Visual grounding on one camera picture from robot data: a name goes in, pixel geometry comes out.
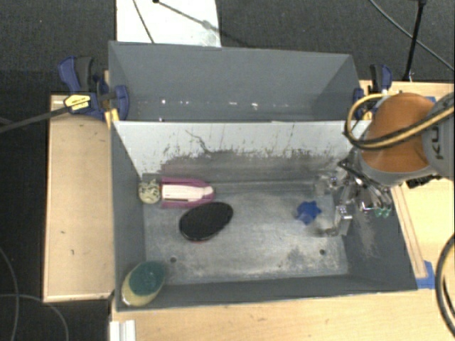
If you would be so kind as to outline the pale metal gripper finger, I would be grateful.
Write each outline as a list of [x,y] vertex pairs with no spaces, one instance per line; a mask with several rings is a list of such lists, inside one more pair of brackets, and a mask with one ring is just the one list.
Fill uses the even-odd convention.
[[352,219],[346,205],[336,205],[333,214],[316,226],[316,234],[321,237],[346,235]]
[[319,175],[314,183],[314,193],[316,196],[328,195],[339,189],[341,179],[339,175]]

